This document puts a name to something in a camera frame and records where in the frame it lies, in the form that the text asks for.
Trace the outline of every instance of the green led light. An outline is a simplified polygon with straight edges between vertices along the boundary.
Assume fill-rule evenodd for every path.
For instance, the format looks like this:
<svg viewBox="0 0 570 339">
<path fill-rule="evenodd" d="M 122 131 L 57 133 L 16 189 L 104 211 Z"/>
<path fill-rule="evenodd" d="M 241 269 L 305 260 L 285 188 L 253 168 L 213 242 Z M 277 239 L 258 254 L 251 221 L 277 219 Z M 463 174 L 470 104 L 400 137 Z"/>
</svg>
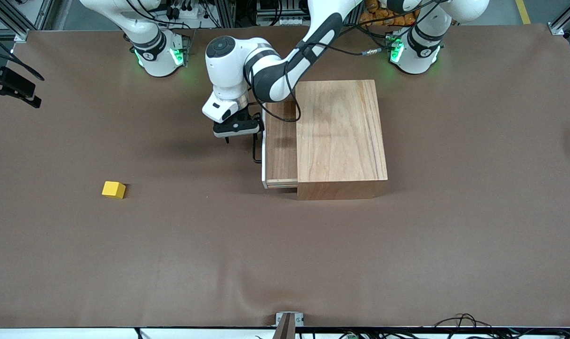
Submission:
<svg viewBox="0 0 570 339">
<path fill-rule="evenodd" d="M 138 55 L 136 49 L 134 50 L 134 55 L 136 55 L 136 58 L 138 59 L 138 64 L 143 67 L 143 62 L 140 60 L 140 56 Z"/>
<path fill-rule="evenodd" d="M 438 60 L 438 52 L 440 52 L 440 46 L 438 46 L 438 48 L 436 48 L 436 51 L 434 52 L 434 58 L 432 59 L 432 64 L 436 62 L 436 60 Z"/>
<path fill-rule="evenodd" d="M 182 61 L 184 60 L 184 56 L 182 55 L 182 51 L 180 51 L 179 49 L 176 49 L 176 50 L 170 49 L 170 54 L 172 55 L 172 58 L 174 59 L 174 62 L 177 65 L 182 64 Z"/>
<path fill-rule="evenodd" d="M 402 55 L 402 52 L 404 52 L 404 43 L 402 42 L 402 40 L 400 38 L 396 39 L 394 41 L 394 43 L 392 44 L 393 50 L 392 50 L 392 54 L 390 55 L 390 60 L 392 60 L 392 62 L 396 63 L 400 60 L 400 56 Z"/>
</svg>

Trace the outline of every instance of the yellow block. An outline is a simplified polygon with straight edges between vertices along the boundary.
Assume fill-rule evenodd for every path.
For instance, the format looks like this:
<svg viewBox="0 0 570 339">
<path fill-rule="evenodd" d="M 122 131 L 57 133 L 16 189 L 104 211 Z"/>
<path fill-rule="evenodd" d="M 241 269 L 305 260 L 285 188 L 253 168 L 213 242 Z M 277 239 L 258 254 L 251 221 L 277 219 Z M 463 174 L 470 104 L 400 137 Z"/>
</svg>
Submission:
<svg viewBox="0 0 570 339">
<path fill-rule="evenodd" d="M 119 182 L 105 182 L 103 186 L 102 195 L 113 198 L 113 199 L 123 199 L 124 193 L 126 193 L 126 186 Z"/>
</svg>

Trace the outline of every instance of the brown table surface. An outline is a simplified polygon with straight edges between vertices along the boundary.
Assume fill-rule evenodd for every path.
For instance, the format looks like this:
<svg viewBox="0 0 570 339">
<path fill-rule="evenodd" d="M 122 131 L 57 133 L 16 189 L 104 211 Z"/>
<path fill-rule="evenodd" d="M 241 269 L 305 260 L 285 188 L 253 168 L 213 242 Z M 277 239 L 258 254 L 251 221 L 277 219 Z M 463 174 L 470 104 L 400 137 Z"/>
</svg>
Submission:
<svg viewBox="0 0 570 339">
<path fill-rule="evenodd" d="M 570 48 L 543 25 L 451 28 L 423 75 L 328 51 L 305 80 L 374 79 L 388 191 L 265 191 L 251 138 L 212 135 L 203 30 L 154 79 L 120 32 L 32 32 L 42 108 L 0 98 L 0 327 L 570 326 Z M 352 32 L 336 46 L 364 50 Z M 125 200 L 100 195 L 128 184 Z"/>
</svg>

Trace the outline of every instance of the cable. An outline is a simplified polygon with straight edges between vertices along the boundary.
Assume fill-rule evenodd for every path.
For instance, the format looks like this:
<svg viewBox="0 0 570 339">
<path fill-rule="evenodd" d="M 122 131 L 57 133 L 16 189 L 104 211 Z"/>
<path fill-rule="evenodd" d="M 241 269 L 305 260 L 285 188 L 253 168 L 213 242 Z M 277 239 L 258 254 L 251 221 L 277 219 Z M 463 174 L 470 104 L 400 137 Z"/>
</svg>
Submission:
<svg viewBox="0 0 570 339">
<path fill-rule="evenodd" d="M 287 76 L 287 65 L 288 64 L 289 64 L 289 61 L 285 62 L 285 68 L 283 69 L 283 75 L 285 75 L 285 80 L 287 81 L 287 86 L 289 87 L 289 93 L 291 94 L 293 101 L 295 102 L 296 108 L 298 109 L 298 114 L 296 114 L 296 118 L 294 120 L 282 118 L 281 116 L 278 116 L 278 115 L 272 113 L 269 109 L 266 108 L 266 106 L 264 106 L 264 103 L 262 103 L 260 101 L 260 99 L 258 99 L 258 95 L 255 93 L 255 87 L 253 86 L 253 68 L 249 69 L 249 71 L 251 73 L 249 75 L 250 79 L 248 79 L 247 73 L 244 69 L 244 79 L 249 84 L 249 86 L 251 86 L 251 92 L 253 93 L 253 96 L 257 100 L 258 105 L 260 105 L 260 107 L 264 111 L 266 111 L 266 113 L 270 114 L 272 117 L 276 118 L 277 120 L 281 120 L 283 122 L 296 122 L 296 121 L 300 120 L 300 118 L 302 117 L 302 112 L 300 109 L 300 105 L 298 104 L 298 99 L 295 98 L 295 94 L 293 94 L 291 84 L 289 83 L 289 77 Z"/>
<path fill-rule="evenodd" d="M 205 1 L 201 1 L 201 4 L 202 4 L 201 6 L 205 9 L 205 12 L 207 13 L 208 17 L 210 18 L 210 21 L 212 21 L 212 23 L 214 24 L 214 26 L 216 26 L 216 28 L 220 28 L 220 24 L 218 23 L 218 20 L 216 20 L 216 18 L 214 17 L 214 14 L 210 9 L 210 5 Z"/>
<path fill-rule="evenodd" d="M 130 6 L 130 8 L 132 8 L 138 15 L 142 16 L 143 18 L 147 19 L 147 20 L 151 20 L 151 21 L 155 21 L 155 22 L 159 22 L 161 24 L 166 25 L 166 28 L 168 28 L 169 25 L 174 25 L 176 23 L 173 22 L 169 22 L 169 21 L 163 21 L 163 20 L 158 20 L 156 19 L 151 13 L 149 13 L 149 11 L 147 10 L 147 8 L 145 8 L 145 6 L 143 6 L 143 3 L 141 2 L 141 0 L 138 0 L 138 4 L 141 6 L 141 8 L 143 9 L 143 11 L 147 12 L 148 15 L 150 17 L 145 16 L 143 13 L 141 13 L 138 9 L 136 9 L 136 7 L 134 7 L 134 5 L 132 4 L 132 2 L 130 2 L 130 0 L 126 0 L 126 2 L 128 3 L 128 6 Z M 184 22 L 179 22 L 177 23 L 178 25 L 182 25 L 182 27 L 184 28 L 184 26 L 186 26 L 188 29 L 191 29 L 191 26 L 187 25 Z"/>
<path fill-rule="evenodd" d="M 38 73 L 35 69 L 33 69 L 32 67 L 26 65 L 24 62 L 22 62 L 17 56 L 15 56 L 15 54 L 12 54 L 12 52 L 0 42 L 0 47 L 2 47 L 2 49 L 5 50 L 5 52 L 7 52 L 8 56 L 5 56 L 3 54 L 0 54 L 0 58 L 9 60 L 14 62 L 15 64 L 20 65 L 21 67 L 27 69 L 27 71 L 29 71 L 33 76 L 36 77 L 36 79 L 40 80 L 40 81 L 44 81 L 44 77 Z"/>
<path fill-rule="evenodd" d="M 444 0 L 431 0 L 431 1 L 428 1 L 427 3 L 425 3 L 425 4 L 422 4 L 421 6 L 417 6 L 417 7 L 413 8 L 412 10 L 406 11 L 406 12 L 404 12 L 404 13 L 400 13 L 400 14 L 397 14 L 397 15 L 394 15 L 394 16 L 389 16 L 389 17 L 382 17 L 381 19 L 373 19 L 373 20 L 369 20 L 369 21 L 359 22 L 358 24 L 359 24 L 360 26 L 363 26 L 363 25 L 366 25 L 366 24 L 371 24 L 371 23 L 373 23 L 373 22 L 380 22 L 380 21 L 386 21 L 386 20 L 389 20 L 389 19 L 396 19 L 397 17 L 405 16 L 405 15 L 407 15 L 407 14 L 413 13 L 413 12 L 416 11 L 417 9 L 422 9 L 422 8 L 428 6 L 428 5 L 431 5 L 431 4 L 433 4 L 434 2 L 443 2 L 443 1 L 444 1 Z"/>
<path fill-rule="evenodd" d="M 438 327 L 440 326 L 440 324 L 445 323 L 445 322 L 449 322 L 450 320 L 459 320 L 459 326 L 461 324 L 461 322 L 463 321 L 463 319 L 469 319 L 472 321 L 472 323 L 474 324 L 474 327 L 477 326 L 477 324 L 483 324 L 484 326 L 488 326 L 488 327 L 492 327 L 492 325 L 485 323 L 485 322 L 481 322 L 479 320 L 476 320 L 473 315 L 469 314 L 469 313 L 463 313 L 461 314 L 459 317 L 452 317 L 452 318 L 446 318 L 444 320 L 440 320 L 439 322 L 435 323 L 433 325 L 433 327 Z"/>
<path fill-rule="evenodd" d="M 305 43 L 304 45 L 302 45 L 302 48 L 306 48 L 306 46 L 323 46 L 323 47 L 326 47 L 326 48 L 328 48 L 328 49 L 332 49 L 332 50 L 337 51 L 337 52 L 341 52 L 341 53 L 344 53 L 344 54 L 348 54 L 348 55 L 350 55 L 350 56 L 357 56 L 357 57 L 359 56 L 359 57 L 360 57 L 360 56 L 364 56 L 364 55 L 365 55 L 365 54 L 363 54 L 362 52 L 357 53 L 357 52 L 344 51 L 343 49 L 339 49 L 339 48 L 337 48 L 337 47 L 333 47 L 333 46 L 330 46 L 330 45 L 326 45 L 325 43 L 322 43 L 322 42 L 307 42 L 307 43 Z"/>
<path fill-rule="evenodd" d="M 281 20 L 281 17 L 283 15 L 283 2 L 282 2 L 282 0 L 276 0 L 276 2 L 277 2 L 277 6 L 275 6 L 275 19 L 272 21 L 270 26 L 274 26 L 277 22 L 279 22 L 279 20 Z"/>
<path fill-rule="evenodd" d="M 248 6 L 247 6 L 246 9 L 245 9 L 245 15 L 248 17 L 249 23 L 250 23 L 252 26 L 257 26 L 257 25 L 258 25 L 257 22 L 252 19 L 251 15 L 250 15 L 250 13 L 249 13 L 249 12 L 250 12 L 250 8 L 249 8 L 249 7 L 251 7 L 252 2 L 253 2 L 253 0 L 248 0 Z"/>
<path fill-rule="evenodd" d="M 421 19 L 419 19 L 418 21 L 415 21 L 415 24 L 412 25 L 411 27 L 409 27 L 407 30 L 405 30 L 404 32 L 400 33 L 400 34 L 397 35 L 397 36 L 394 36 L 394 37 L 392 38 L 392 41 L 391 41 L 391 42 L 389 43 L 389 45 L 387 46 L 387 48 L 392 47 L 392 44 L 394 43 L 394 41 L 400 39 L 401 37 L 404 36 L 404 34 L 407 34 L 407 33 L 410 32 L 410 30 L 412 30 L 415 26 L 419 25 L 419 23 L 421 23 L 421 21 L 423 21 L 425 18 L 427 18 L 427 17 L 434 11 L 434 9 L 436 9 L 436 8 L 438 8 L 438 5 L 432 7 L 429 11 L 427 11 L 427 13 L 425 13 L 425 15 L 424 15 L 423 17 L 421 17 Z"/>
</svg>

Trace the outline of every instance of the wood grain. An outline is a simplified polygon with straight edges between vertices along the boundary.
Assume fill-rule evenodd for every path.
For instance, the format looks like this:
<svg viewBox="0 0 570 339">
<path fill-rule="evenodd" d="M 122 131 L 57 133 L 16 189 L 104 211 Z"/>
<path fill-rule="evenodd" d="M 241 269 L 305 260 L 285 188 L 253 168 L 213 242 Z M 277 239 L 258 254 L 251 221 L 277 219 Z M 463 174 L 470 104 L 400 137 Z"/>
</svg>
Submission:
<svg viewBox="0 0 570 339">
<path fill-rule="evenodd" d="M 296 93 L 302 107 L 296 125 L 298 198 L 375 196 L 371 183 L 388 179 L 375 82 L 301 82 Z"/>
<path fill-rule="evenodd" d="M 300 200 L 371 199 L 380 195 L 385 180 L 357 182 L 300 182 Z"/>
<path fill-rule="evenodd" d="M 268 103 L 266 108 L 273 114 L 283 118 L 295 118 L 295 105 L 293 101 Z M 283 122 L 269 114 L 264 114 L 264 128 L 266 130 L 266 153 L 264 155 L 266 166 L 266 187 L 285 188 L 297 187 L 298 159 L 296 142 L 296 124 Z"/>
</svg>

